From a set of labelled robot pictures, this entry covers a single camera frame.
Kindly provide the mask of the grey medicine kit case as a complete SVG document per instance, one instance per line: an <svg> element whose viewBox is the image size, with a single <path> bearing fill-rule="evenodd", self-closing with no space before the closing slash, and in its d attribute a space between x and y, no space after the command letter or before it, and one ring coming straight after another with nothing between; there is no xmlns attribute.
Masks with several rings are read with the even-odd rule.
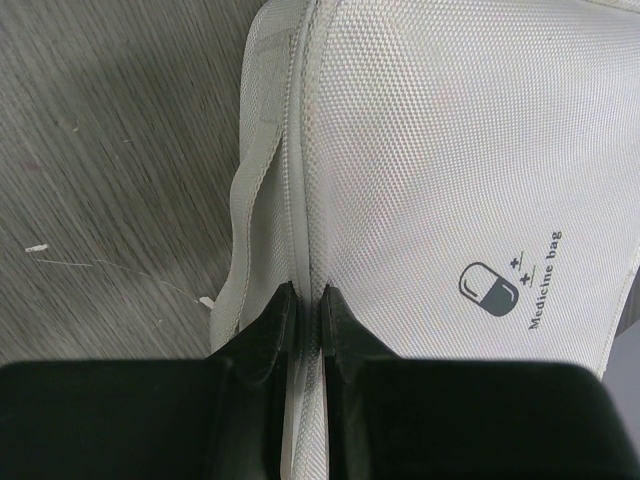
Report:
<svg viewBox="0 0 640 480"><path fill-rule="evenodd" d="M326 286L395 352L602 376L639 268L635 1L269 1L247 36L219 348L301 297L290 479L328 475Z"/></svg>

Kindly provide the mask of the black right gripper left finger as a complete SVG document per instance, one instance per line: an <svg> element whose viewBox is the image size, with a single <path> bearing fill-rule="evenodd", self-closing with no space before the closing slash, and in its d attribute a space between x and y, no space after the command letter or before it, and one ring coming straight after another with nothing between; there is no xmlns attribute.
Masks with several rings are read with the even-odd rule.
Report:
<svg viewBox="0 0 640 480"><path fill-rule="evenodd" d="M30 361L1 370L5 479L277 479L298 299L197 360Z"/></svg>

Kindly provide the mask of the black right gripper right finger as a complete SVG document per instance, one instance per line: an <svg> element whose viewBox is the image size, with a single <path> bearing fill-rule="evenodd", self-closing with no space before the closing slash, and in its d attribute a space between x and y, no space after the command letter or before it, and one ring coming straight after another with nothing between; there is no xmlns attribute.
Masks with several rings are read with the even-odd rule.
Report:
<svg viewBox="0 0 640 480"><path fill-rule="evenodd" d="M319 306L332 479L635 479L601 382L576 365L405 359L327 288Z"/></svg>

